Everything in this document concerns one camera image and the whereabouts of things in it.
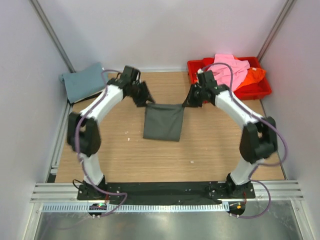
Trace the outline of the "grey t shirt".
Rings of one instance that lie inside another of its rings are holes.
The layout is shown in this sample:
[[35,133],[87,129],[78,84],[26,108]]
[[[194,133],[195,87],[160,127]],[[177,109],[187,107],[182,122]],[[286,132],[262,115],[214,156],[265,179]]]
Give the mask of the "grey t shirt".
[[179,142],[183,118],[182,104],[148,103],[145,107],[143,138]]

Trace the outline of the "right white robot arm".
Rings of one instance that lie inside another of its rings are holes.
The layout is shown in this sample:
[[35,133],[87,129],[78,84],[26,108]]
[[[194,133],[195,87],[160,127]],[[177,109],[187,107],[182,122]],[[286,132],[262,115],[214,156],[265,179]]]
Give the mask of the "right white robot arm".
[[240,127],[241,158],[236,168],[227,175],[225,192],[229,198],[243,198],[250,189],[251,177],[259,165],[278,149],[276,122],[264,118],[239,101],[230,88],[219,85],[211,71],[199,70],[198,81],[190,86],[183,107],[198,108],[207,101],[223,110]]

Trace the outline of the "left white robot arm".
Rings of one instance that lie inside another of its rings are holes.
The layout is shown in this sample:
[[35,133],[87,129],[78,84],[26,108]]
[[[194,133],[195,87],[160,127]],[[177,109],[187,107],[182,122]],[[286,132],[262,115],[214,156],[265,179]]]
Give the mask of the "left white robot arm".
[[132,98],[137,107],[154,103],[148,86],[141,80],[141,71],[126,65],[122,72],[109,80],[101,73],[104,89],[101,94],[81,112],[71,112],[68,116],[67,143],[76,153],[84,173],[83,186],[93,199],[101,200],[105,195],[120,196],[107,191],[106,178],[101,171],[98,151],[101,147],[100,123],[107,114],[124,98]]

